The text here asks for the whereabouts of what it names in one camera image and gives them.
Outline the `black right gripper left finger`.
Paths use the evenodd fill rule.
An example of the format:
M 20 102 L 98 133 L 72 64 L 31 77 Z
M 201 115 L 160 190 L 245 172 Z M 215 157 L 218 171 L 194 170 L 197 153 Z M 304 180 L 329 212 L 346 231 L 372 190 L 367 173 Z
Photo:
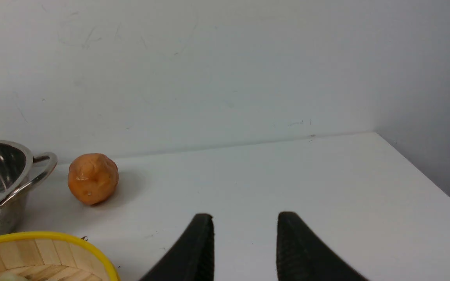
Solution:
M 214 223 L 207 213 L 196 214 L 166 254 L 142 281 L 214 280 Z

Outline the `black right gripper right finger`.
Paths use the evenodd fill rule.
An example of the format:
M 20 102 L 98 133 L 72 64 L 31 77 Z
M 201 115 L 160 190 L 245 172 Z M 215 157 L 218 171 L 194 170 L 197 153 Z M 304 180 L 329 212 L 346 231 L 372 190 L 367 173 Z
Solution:
M 366 280 L 295 212 L 280 212 L 277 217 L 276 269 L 279 281 Z

